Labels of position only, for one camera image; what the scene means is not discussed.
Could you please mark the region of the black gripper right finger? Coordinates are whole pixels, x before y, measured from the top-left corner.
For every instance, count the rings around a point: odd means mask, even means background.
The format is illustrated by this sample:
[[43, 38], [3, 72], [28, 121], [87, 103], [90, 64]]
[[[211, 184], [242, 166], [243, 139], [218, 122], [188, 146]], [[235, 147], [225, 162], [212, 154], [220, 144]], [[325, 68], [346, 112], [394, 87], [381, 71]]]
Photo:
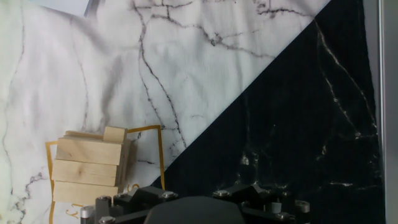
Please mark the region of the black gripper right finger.
[[213, 192], [213, 198], [236, 204], [246, 223], [310, 224], [310, 203], [288, 191], [236, 184]]

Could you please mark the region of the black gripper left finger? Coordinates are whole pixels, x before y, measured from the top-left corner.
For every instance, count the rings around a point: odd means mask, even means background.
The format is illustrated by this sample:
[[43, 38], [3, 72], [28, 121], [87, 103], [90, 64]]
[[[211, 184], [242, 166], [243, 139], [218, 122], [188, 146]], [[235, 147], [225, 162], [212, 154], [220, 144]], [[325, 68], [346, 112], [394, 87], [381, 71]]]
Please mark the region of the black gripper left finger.
[[156, 205], [178, 199], [175, 192], [153, 186], [138, 188], [113, 197], [102, 195], [93, 205], [81, 208], [81, 224], [144, 223], [150, 210]]

